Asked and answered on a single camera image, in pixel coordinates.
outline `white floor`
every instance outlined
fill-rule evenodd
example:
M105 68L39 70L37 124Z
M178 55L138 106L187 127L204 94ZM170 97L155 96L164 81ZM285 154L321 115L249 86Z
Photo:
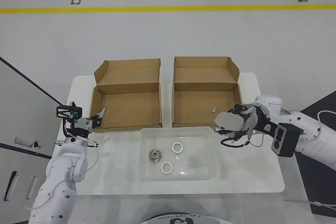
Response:
M10 7L14 1L0 2ZM40 2L32 7L44 7ZM129 2L133 5L122 5ZM174 56L231 56L242 72L256 74L263 94L301 110L336 90L336 11L0 15L0 55L61 102L75 76L93 75L105 59L161 58L161 72L172 74ZM312 215L307 205L282 201L306 199L306 194L296 160L279 162L283 193L82 196L70 223L139 223L168 211L236 224L336 223Z

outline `open cardboard box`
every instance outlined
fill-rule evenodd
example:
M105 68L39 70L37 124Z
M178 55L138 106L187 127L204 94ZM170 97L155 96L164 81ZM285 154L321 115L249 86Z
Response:
M175 57L173 127L213 127L220 112L241 104L238 78L229 57Z
M161 59L105 60L96 70L90 116L107 107L95 132L161 128Z

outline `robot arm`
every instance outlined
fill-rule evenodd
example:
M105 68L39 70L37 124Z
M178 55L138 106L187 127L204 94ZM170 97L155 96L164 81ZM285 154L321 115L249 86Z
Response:
M215 131L228 136L221 142L224 146L230 146L226 141L244 135L248 136L245 144L249 144L255 130L273 138L271 149L278 156L301 152L336 171L336 131L303 113L284 110L277 97L258 96L251 104L235 105L229 112L220 113L215 123Z
M106 108L95 116L82 118L82 108L72 102L70 106L57 107L57 117L63 118L65 141L57 141L62 146L46 168L46 181L40 187L31 210L29 223L67 223L72 213L77 191L76 183L84 180L87 169L87 147L92 142L87 137L93 128L99 127Z

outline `white table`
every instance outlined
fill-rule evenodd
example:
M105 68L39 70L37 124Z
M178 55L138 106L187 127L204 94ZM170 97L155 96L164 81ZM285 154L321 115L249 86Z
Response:
M260 95L256 76L242 73L239 77L243 103ZM74 101L82 107L83 116L89 116L94 76L78 76L71 86L67 103ZM163 127L171 127L172 83L162 85ZM261 148L246 146L242 149L217 149L217 175L210 180L194 181L141 181L138 177L139 131L93 133L90 138L99 143L100 159L77 184L79 195L121 194L213 194L213 193L272 193L284 190L284 182L277 156L270 150L272 139L265 138ZM58 139L63 140L62 128ZM261 137L255 135L255 144ZM96 160L94 150L88 150L88 166Z

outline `clear plastic container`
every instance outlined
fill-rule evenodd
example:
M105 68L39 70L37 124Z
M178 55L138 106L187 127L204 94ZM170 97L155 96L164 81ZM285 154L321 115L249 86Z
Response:
M213 134L209 127L142 129L139 132L139 178L143 181L208 180L214 174L211 156ZM181 153L172 151L175 142L183 145ZM162 158L157 163L149 158L152 150L162 153ZM171 173L164 174L161 171L164 162L172 164Z

